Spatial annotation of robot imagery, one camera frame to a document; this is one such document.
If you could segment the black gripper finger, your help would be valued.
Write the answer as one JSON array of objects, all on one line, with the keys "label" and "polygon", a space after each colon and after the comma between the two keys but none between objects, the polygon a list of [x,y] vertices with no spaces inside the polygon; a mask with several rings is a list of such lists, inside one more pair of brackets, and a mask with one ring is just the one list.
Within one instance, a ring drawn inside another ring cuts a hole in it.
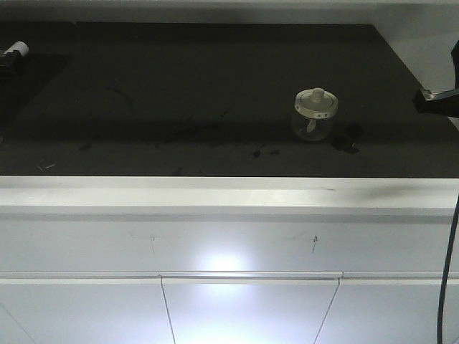
[{"label": "black gripper finger", "polygon": [[11,52],[1,53],[1,66],[0,75],[1,77],[15,77],[21,70],[23,65],[23,56],[18,50]]},{"label": "black gripper finger", "polygon": [[414,104],[418,113],[458,117],[458,88],[448,91],[417,91]]},{"label": "black gripper finger", "polygon": [[459,41],[457,41],[451,50],[451,58],[453,61],[454,70],[457,72],[459,68]]}]

